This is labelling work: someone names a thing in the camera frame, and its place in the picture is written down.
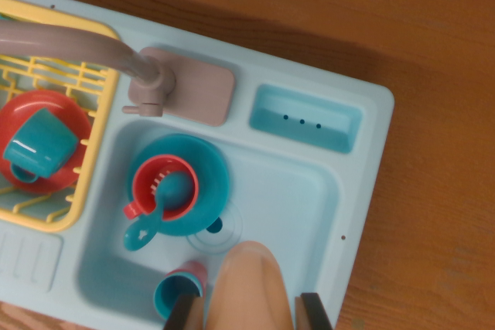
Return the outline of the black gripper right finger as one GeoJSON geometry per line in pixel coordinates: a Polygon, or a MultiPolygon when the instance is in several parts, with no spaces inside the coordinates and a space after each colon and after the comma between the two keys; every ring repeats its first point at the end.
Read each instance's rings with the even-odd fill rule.
{"type": "Polygon", "coordinates": [[[295,324],[297,329],[333,330],[320,296],[314,292],[295,298],[295,324]]]}

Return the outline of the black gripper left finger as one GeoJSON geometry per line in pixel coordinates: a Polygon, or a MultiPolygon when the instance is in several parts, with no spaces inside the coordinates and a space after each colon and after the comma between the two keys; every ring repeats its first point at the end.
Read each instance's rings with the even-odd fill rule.
{"type": "Polygon", "coordinates": [[[164,330],[202,330],[204,297],[182,294],[177,299],[164,330]]]}

